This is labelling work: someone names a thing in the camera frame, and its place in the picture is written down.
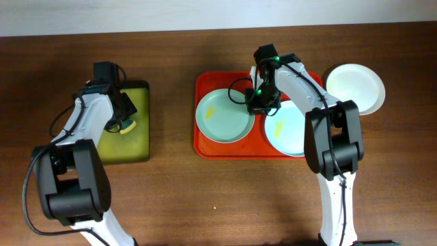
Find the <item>green and yellow sponge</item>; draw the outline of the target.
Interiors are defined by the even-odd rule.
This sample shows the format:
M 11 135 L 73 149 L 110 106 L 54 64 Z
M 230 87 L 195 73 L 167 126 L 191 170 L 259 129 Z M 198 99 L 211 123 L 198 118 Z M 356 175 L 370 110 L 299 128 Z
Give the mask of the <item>green and yellow sponge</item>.
M 122 121 L 122 123 L 119 126 L 119 132 L 123 135 L 126 133 L 129 133 L 132 129 L 136 127 L 137 123 L 134 120 L 128 119 L 125 121 Z

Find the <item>light blue plate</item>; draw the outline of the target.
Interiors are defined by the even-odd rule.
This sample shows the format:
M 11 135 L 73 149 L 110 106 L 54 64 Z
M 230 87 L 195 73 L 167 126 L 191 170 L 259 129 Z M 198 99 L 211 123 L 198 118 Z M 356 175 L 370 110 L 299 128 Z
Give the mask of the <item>light blue plate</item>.
M 305 117 L 291 100 L 283 101 L 274 116 L 266 117 L 264 132 L 270 145 L 280 153 L 305 156 Z

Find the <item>mint green plate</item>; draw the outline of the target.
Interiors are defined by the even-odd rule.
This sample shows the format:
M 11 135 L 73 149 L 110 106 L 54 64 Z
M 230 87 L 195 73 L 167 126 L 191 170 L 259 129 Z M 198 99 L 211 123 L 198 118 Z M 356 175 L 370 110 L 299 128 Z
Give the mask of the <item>mint green plate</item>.
M 206 94 L 198 103 L 195 121 L 198 129 L 208 139 L 220 144 L 230 144 L 245 138 L 255 124 L 243 101 L 244 94 L 236 90 L 217 89 Z

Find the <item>white plate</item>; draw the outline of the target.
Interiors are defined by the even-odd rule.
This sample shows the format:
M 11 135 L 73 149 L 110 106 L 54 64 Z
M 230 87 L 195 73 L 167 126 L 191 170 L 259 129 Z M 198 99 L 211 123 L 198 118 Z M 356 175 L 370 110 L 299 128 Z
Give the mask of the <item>white plate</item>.
M 327 76 L 326 90 L 341 101 L 353 100 L 361 115 L 375 113 L 386 97 L 382 79 L 360 64 L 343 64 L 334 68 Z

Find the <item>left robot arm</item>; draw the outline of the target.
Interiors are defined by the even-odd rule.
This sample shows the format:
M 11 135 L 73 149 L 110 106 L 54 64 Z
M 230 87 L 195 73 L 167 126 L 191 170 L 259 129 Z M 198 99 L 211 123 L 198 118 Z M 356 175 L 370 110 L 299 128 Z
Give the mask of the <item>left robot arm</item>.
M 103 132 L 126 134 L 137 112 L 123 92 L 127 76 L 110 61 L 94 64 L 94 77 L 73 95 L 73 110 L 66 125 L 53 140 L 33 150 L 22 191 L 23 212 L 28 227 L 40 236 L 82 234 L 91 245 L 136 245 L 110 209 L 111 187 L 97 146 Z M 29 218 L 27 187 L 31 175 L 42 212 L 65 226 L 58 232 L 43 232 Z

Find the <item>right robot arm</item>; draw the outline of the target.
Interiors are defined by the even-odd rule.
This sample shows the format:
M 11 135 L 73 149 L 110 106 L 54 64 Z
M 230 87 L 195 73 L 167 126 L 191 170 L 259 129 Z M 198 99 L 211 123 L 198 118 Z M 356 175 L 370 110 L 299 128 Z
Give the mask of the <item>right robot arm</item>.
M 322 198 L 324 245 L 355 245 L 352 188 L 358 162 L 364 156 L 361 119 L 352 100 L 330 95 L 306 71 L 294 54 L 279 55 L 273 44 L 253 54 L 255 69 L 249 77 L 245 105 L 251 115 L 274 115 L 285 94 L 305 118 L 304 155 L 316 174 Z

